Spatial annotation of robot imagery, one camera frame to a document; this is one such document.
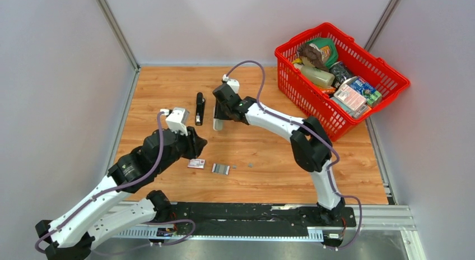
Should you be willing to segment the white red staple box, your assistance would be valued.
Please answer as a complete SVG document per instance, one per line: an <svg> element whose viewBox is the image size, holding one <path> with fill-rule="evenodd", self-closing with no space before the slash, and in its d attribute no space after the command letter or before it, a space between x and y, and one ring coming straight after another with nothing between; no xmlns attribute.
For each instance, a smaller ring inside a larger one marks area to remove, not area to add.
<svg viewBox="0 0 475 260"><path fill-rule="evenodd" d="M187 167L192 169L204 169L206 161L204 159L191 159Z"/></svg>

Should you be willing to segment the grey white stapler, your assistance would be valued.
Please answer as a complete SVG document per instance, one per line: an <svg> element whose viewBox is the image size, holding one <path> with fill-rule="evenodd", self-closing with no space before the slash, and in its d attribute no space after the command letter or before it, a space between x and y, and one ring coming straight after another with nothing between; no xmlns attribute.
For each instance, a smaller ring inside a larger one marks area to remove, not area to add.
<svg viewBox="0 0 475 260"><path fill-rule="evenodd" d="M218 118L218 108L215 106L213 108L213 130L221 131L223 129L223 121Z"/></svg>

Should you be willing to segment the black stapler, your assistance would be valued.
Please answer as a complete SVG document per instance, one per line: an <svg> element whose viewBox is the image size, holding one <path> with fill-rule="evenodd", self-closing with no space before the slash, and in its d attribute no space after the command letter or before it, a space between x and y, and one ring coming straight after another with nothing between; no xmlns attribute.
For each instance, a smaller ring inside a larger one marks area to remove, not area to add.
<svg viewBox="0 0 475 260"><path fill-rule="evenodd" d="M195 109L195 125L201 126L203 124L204 111L206 100L202 92L197 93L196 109Z"/></svg>

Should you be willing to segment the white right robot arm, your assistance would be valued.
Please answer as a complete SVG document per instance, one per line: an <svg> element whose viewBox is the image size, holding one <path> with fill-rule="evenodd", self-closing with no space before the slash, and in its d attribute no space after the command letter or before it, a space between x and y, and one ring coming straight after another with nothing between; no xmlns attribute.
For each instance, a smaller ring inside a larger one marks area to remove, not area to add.
<svg viewBox="0 0 475 260"><path fill-rule="evenodd" d="M295 118L262 104L253 97L241 98L230 85L223 83L213 95L221 110L232 120L266 129L291 144L298 166L313 181L321 221L329 226L342 218L345 201L337 189L331 140L316 117Z"/></svg>

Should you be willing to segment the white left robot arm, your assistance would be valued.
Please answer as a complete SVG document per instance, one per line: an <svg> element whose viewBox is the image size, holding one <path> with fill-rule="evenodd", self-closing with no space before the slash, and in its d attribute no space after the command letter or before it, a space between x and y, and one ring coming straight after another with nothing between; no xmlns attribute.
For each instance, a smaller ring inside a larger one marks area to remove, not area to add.
<svg viewBox="0 0 475 260"><path fill-rule="evenodd" d="M142 223L166 223L171 204L162 191L151 191L135 205L108 211L133 195L181 158L196 159L207 140L186 127L185 134L157 129L108 170L101 182L73 209L55 220L41 220L35 248L47 259L86 259L102 242Z"/></svg>

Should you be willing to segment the pale plastic bottle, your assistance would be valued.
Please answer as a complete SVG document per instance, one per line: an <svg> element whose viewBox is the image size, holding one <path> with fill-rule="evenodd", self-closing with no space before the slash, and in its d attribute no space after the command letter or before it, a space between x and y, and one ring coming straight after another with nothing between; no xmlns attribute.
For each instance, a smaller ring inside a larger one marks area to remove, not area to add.
<svg viewBox="0 0 475 260"><path fill-rule="evenodd" d="M318 68L315 67L309 67L305 66L303 64L293 64L293 66L300 71L300 73L305 76L310 82L315 84L316 86L322 87L322 88L329 88L332 86L332 83L334 81L334 75L322 71Z"/></svg>

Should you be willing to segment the red plastic basket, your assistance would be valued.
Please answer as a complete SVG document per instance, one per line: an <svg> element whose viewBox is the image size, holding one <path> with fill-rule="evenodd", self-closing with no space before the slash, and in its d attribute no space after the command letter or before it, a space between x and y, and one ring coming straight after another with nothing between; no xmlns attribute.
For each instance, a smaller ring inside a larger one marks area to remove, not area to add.
<svg viewBox="0 0 475 260"><path fill-rule="evenodd" d="M292 61L297 57L297 49L303 43L315 38L330 38L336 45L339 60L350 71L361 76L378 90L383 99L359 119L352 118L338 104L307 80ZM278 46L274 54L277 58L278 88L307 116L320 120L331 141L336 141L369 116L383 110L398 95L409 88L410 81L382 58L377 58L359 46L354 38L345 34L329 22L308 29Z"/></svg>

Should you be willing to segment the green brown snack bag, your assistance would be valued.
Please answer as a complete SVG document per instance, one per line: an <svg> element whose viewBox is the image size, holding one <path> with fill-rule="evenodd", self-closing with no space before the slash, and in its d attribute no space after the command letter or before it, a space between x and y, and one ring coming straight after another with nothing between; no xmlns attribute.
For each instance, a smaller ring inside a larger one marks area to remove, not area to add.
<svg viewBox="0 0 475 260"><path fill-rule="evenodd" d="M327 72L339 57L336 45L330 38L315 38L303 43L297 49L297 55L303 65Z"/></svg>

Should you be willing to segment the dark foil packet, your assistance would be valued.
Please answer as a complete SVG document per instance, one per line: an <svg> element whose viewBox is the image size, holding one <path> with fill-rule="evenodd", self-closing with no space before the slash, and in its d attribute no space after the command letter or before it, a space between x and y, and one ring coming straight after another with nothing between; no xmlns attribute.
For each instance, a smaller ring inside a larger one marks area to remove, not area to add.
<svg viewBox="0 0 475 260"><path fill-rule="evenodd" d="M329 72L334 75L334 83L340 84L355 76L342 61L332 64Z"/></svg>

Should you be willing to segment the pink packaged item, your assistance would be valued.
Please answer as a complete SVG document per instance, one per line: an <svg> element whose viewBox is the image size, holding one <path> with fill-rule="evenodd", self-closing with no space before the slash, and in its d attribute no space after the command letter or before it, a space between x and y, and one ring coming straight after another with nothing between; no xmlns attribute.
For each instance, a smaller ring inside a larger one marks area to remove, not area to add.
<svg viewBox="0 0 475 260"><path fill-rule="evenodd" d="M366 98L350 86L343 84L333 95L333 98L348 107L354 113L364 113L368 110Z"/></svg>

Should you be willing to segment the blue green packaged item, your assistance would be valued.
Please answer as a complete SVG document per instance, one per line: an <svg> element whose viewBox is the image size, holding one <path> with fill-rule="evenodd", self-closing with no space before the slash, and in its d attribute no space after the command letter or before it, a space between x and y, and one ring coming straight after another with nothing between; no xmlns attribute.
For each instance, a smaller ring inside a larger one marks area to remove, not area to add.
<svg viewBox="0 0 475 260"><path fill-rule="evenodd" d="M367 105L372 108L379 105L383 99L382 94L360 76L355 76L348 85L362 95Z"/></svg>

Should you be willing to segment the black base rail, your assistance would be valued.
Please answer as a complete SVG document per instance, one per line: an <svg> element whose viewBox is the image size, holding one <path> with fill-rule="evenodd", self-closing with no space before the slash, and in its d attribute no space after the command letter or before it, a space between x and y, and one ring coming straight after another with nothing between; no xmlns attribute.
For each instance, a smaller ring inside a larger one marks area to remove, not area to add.
<svg viewBox="0 0 475 260"><path fill-rule="evenodd" d="M355 227L354 211L345 207L336 219L320 215L317 206L289 207L257 203L178 202L159 222L178 220L177 234L194 236L304 237L309 227Z"/></svg>

